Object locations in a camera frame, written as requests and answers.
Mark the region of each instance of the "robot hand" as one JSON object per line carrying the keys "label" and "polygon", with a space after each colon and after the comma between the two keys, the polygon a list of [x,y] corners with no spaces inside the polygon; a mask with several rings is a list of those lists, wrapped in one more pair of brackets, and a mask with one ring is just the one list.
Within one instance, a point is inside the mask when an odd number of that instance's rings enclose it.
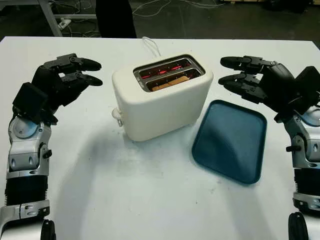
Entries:
{"label": "robot hand", "polygon": [[81,71],[100,69],[100,63],[79,58],[75,53],[46,62],[38,67],[31,83],[22,85],[13,101],[13,113],[36,124],[57,124],[53,114],[60,105],[66,106],[76,100],[88,86],[103,84],[100,79]]}
{"label": "robot hand", "polygon": [[[277,122],[292,116],[293,111],[302,115],[319,102],[320,74],[314,66],[306,67],[294,78],[281,63],[261,57],[228,56],[221,58],[220,63],[242,72],[219,79],[219,84],[243,99],[265,104],[278,113]],[[256,74],[263,75],[261,80]]]}
{"label": "robot hand", "polygon": [[5,199],[0,209],[0,239],[55,240],[47,199],[51,125],[54,113],[78,98],[88,86],[102,81],[82,71],[98,71],[100,63],[78,58],[76,54],[59,56],[38,67],[32,82],[24,83],[13,101],[13,118],[8,134]]}
{"label": "robot hand", "polygon": [[320,216],[319,72],[308,66],[294,78],[281,63],[253,56],[223,57],[220,63],[242,72],[222,77],[218,83],[243,99],[263,103],[277,112],[274,119],[283,122],[290,135],[291,146],[286,150],[292,152],[294,167],[293,204],[303,214],[290,215],[289,239],[320,240],[320,220],[314,218]]}

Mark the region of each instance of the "glowing heating element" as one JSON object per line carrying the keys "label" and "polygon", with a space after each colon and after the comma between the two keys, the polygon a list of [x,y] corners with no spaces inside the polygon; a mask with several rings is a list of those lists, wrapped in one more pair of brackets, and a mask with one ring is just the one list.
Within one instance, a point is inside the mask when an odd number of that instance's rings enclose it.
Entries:
{"label": "glowing heating element", "polygon": [[137,67],[133,74],[146,92],[159,91],[204,75],[205,70],[190,55],[181,55]]}

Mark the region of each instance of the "dark floor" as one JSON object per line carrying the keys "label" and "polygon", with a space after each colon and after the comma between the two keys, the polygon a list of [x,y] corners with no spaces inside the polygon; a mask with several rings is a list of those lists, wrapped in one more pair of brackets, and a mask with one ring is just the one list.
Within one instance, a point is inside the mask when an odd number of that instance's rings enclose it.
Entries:
{"label": "dark floor", "polygon": [[[85,10],[94,12],[93,8]],[[146,0],[132,0],[136,8]],[[198,0],[208,4],[209,0]],[[158,11],[162,2],[155,2],[137,13],[151,15]],[[57,11],[73,12],[72,8],[58,7]],[[0,16],[0,40],[4,36],[52,36],[45,17],[38,6],[7,7]],[[72,36],[98,37],[95,20],[71,23]],[[183,1],[172,1],[158,15],[134,16],[138,37],[168,39],[274,39],[310,40],[320,48],[320,7],[309,6],[302,13],[269,11],[259,3],[227,3],[223,6],[202,9]],[[64,36],[70,30],[64,29]]]}

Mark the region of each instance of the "toaster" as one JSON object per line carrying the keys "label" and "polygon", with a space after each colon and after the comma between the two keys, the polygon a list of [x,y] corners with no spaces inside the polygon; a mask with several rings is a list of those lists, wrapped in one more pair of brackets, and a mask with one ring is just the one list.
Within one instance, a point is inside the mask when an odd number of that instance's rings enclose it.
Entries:
{"label": "toaster", "polygon": [[194,123],[213,73],[191,54],[158,57],[116,71],[112,116],[128,137],[146,141]]}

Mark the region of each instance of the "table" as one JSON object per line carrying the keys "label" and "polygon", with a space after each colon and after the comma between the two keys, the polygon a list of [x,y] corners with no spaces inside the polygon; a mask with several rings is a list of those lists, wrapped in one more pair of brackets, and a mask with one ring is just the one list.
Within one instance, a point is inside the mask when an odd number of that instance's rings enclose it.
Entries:
{"label": "table", "polygon": [[95,14],[53,14],[49,0],[0,0],[0,10],[6,5],[40,5],[55,37],[62,37],[56,19],[97,19]]}
{"label": "table", "polygon": [[[99,61],[90,87],[61,107],[52,127],[48,198],[62,240],[284,240],[295,189],[290,139],[275,113],[218,85],[233,71],[224,56],[258,56],[283,63],[297,76],[320,70],[320,51],[309,41],[156,39],[163,56],[195,53],[214,73],[196,123],[146,142],[133,142],[111,111],[117,106],[112,73],[153,58],[141,39],[6,37],[0,42],[0,193],[5,191],[8,123],[23,82],[56,56],[77,53]],[[209,103],[222,99],[261,112],[268,121],[261,179],[243,186],[195,163],[191,147]]]}

